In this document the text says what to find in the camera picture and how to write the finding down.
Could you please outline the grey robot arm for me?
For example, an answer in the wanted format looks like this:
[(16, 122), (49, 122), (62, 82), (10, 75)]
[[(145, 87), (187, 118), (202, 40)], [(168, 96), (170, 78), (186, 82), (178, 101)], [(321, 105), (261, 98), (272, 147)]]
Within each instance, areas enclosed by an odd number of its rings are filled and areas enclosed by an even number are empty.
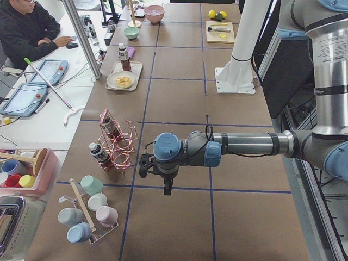
[(158, 175), (170, 195), (180, 166), (216, 167), (225, 154), (262, 157), (282, 154), (347, 179), (347, 1), (281, 1), (281, 39), (312, 41), (316, 126), (311, 130), (243, 134), (194, 131), (181, 140), (161, 133), (153, 153), (142, 154), (139, 174)]

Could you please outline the person's hand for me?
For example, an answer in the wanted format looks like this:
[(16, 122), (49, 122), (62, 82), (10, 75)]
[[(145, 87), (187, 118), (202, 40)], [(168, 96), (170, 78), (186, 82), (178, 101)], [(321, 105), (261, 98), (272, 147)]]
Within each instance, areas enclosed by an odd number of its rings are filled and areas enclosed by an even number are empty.
[(66, 46), (68, 43), (72, 42), (73, 38), (70, 36), (61, 36), (53, 40), (58, 48)]

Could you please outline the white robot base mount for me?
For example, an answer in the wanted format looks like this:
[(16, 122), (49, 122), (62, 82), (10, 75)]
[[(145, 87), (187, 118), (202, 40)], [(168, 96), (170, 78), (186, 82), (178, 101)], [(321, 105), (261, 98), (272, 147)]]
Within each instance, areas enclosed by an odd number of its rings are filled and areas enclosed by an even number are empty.
[(223, 94), (254, 94), (251, 61), (271, 1), (245, 1), (230, 61), (215, 69), (216, 88)]

